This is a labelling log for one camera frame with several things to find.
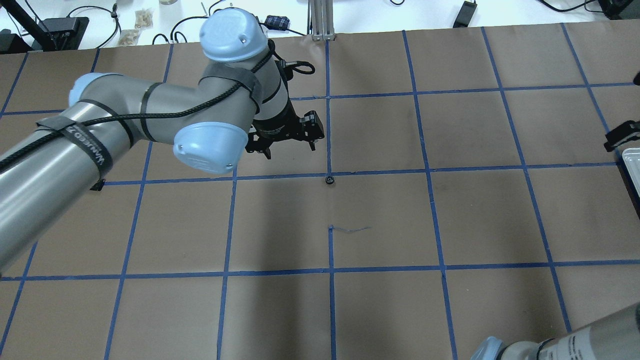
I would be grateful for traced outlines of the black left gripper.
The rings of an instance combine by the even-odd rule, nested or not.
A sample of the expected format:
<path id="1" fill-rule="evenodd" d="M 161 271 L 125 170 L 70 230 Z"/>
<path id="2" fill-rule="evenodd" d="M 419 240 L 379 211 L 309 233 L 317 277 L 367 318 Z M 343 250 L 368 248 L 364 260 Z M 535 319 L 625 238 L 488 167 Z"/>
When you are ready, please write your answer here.
<path id="1" fill-rule="evenodd" d="M 304 116 L 297 116 L 292 107 L 266 120 L 254 119 L 254 131 L 247 135 L 245 151 L 258 152 L 267 160 L 272 159 L 271 145 L 282 141 L 299 141 L 309 144 L 311 151 L 316 151 L 316 144 L 326 137 L 324 125 L 316 111 L 309 111 Z"/>

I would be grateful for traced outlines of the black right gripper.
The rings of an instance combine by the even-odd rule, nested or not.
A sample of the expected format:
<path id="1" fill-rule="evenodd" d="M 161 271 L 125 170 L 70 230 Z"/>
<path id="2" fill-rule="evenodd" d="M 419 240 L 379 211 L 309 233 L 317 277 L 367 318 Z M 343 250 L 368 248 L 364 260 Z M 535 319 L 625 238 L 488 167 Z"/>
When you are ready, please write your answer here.
<path id="1" fill-rule="evenodd" d="M 613 152 L 620 146 L 640 139 L 640 121 L 627 120 L 605 134 L 603 147 Z"/>

